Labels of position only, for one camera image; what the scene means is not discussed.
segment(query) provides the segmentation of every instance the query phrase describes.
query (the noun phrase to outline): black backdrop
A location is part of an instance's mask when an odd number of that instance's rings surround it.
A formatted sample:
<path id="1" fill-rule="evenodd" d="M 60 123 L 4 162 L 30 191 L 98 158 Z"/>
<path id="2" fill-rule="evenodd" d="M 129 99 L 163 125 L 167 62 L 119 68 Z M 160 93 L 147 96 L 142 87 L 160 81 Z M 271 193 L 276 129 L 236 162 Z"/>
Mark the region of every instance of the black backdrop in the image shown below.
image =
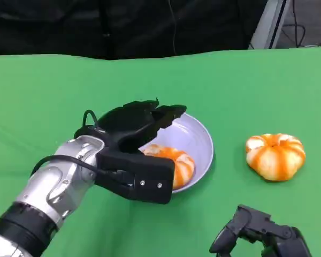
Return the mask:
<path id="1" fill-rule="evenodd" d="M 247 49 L 266 2 L 0 0 L 0 55 L 123 59 Z"/>

